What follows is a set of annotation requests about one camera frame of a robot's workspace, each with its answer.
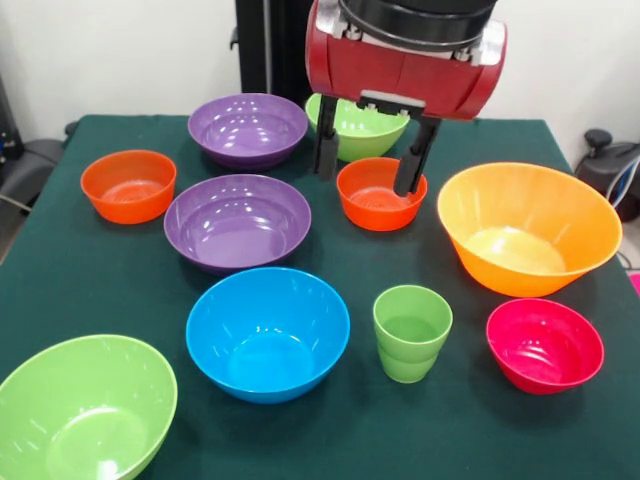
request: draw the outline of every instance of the green cloth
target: green cloth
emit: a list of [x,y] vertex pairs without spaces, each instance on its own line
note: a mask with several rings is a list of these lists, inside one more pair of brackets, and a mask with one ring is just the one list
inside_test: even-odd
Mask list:
[[[411,125],[393,153],[415,133]],[[216,388],[189,358],[184,338],[191,306],[216,278],[180,258],[161,220],[109,224],[80,191],[89,163],[129,148],[173,158],[179,191],[221,174],[189,138],[185,117],[80,122],[0,267],[0,378],[39,350],[79,335],[118,333],[154,345],[173,365],[179,399],[143,479],[638,478],[640,302],[617,261],[552,297],[598,328],[604,368],[583,388],[529,396],[507,382],[485,341],[487,316],[506,298],[466,274],[436,214],[443,182],[471,165],[515,160],[568,170],[546,125],[445,123],[425,169],[429,192],[419,217],[385,234],[344,217],[334,184],[309,173],[311,145],[305,139],[268,172],[298,188],[313,211],[311,232],[287,264],[340,292],[352,331],[336,368],[308,395],[257,406]],[[373,332],[374,299],[404,283],[436,290],[454,312],[436,365],[415,385],[384,375]]]

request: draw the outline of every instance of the green bowl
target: green bowl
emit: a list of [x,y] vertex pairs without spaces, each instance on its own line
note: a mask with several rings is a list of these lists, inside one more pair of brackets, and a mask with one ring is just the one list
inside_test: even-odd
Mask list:
[[[315,131],[320,111],[319,94],[314,93],[309,97],[305,111]],[[338,100],[334,121],[340,136],[338,158],[344,162],[353,162],[361,158],[379,157],[393,147],[408,124],[408,116],[362,110],[353,102]]]
[[177,400],[171,366],[139,340],[94,335],[48,348],[0,385],[0,478],[133,479]]

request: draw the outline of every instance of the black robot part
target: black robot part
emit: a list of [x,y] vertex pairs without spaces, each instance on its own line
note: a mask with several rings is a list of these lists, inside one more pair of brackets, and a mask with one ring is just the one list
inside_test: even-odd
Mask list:
[[340,0],[345,17],[372,37],[428,52],[475,44],[495,4],[494,0]]

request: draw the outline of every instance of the stacked cup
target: stacked cup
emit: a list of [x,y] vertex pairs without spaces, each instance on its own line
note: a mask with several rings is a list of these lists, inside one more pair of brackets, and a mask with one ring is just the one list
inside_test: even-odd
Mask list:
[[400,285],[373,305],[378,354],[396,382],[415,383],[433,367],[453,324],[451,307],[433,290]]

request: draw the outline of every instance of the pink bowl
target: pink bowl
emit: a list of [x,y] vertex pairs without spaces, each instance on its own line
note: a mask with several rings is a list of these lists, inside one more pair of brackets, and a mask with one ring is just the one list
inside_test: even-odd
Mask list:
[[631,279],[631,284],[635,287],[636,292],[638,292],[638,296],[640,296],[640,273],[635,273],[629,278]]
[[593,378],[604,363],[597,330],[578,312],[524,298],[496,308],[487,322],[489,348],[520,390],[550,395]]

